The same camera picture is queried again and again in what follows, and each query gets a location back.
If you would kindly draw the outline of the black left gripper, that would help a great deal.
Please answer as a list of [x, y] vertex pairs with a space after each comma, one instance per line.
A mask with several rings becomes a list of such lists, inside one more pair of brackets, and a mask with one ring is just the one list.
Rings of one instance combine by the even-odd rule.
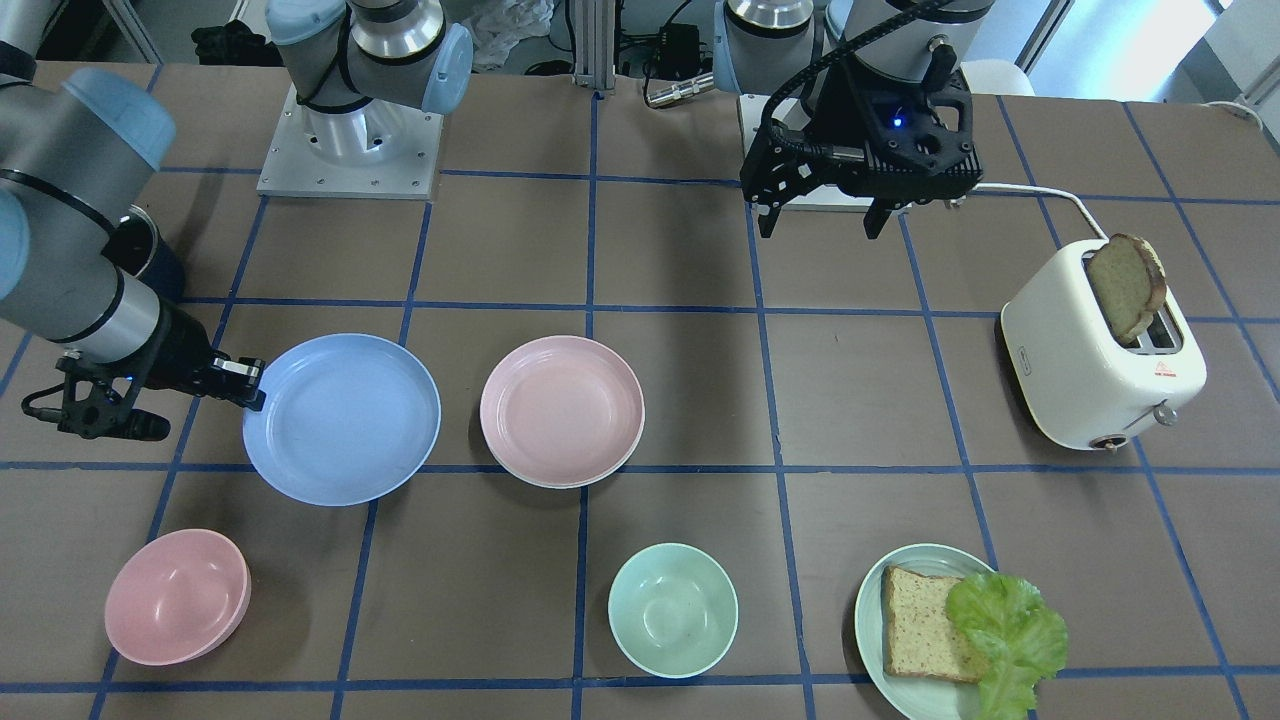
[[771, 238], [786, 205], [822, 190], [869, 204], [868, 240], [878, 240], [899, 206], [960, 199], [986, 177], [968, 78], [899, 83], [870, 72], [826, 72], [745, 128], [741, 169], [756, 228]]

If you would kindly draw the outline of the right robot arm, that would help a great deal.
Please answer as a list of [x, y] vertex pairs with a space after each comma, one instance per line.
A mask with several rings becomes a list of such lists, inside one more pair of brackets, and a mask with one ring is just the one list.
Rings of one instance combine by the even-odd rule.
[[1, 215], [5, 322], [60, 346], [60, 402], [22, 411], [86, 439], [160, 441], [169, 421], [136, 407], [143, 389], [210, 396], [259, 411], [264, 363], [216, 351], [204, 327], [104, 255], [177, 127], [128, 79], [73, 72], [35, 85], [52, 1], [3, 4]]

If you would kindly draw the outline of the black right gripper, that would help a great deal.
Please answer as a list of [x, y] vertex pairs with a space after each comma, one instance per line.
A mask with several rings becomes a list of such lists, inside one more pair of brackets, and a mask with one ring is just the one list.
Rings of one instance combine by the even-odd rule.
[[160, 319], [152, 334], [124, 357], [108, 361], [76, 350], [65, 352], [55, 368], [61, 382], [23, 397], [22, 411], [83, 439], [165, 439], [170, 421], [137, 405], [146, 389], [220, 398], [251, 413], [262, 411], [268, 400], [259, 388], [265, 361], [215, 350], [192, 318]]

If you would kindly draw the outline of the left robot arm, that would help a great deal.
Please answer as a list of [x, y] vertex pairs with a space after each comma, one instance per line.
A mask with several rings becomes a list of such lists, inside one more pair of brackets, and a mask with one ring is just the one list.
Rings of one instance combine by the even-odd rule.
[[868, 199], [877, 238], [911, 204], [956, 200], [984, 174], [961, 59], [989, 1], [846, 1], [826, 33], [812, 1], [718, 1], [716, 87], [763, 99], [739, 183], [769, 237], [783, 208], [832, 186]]

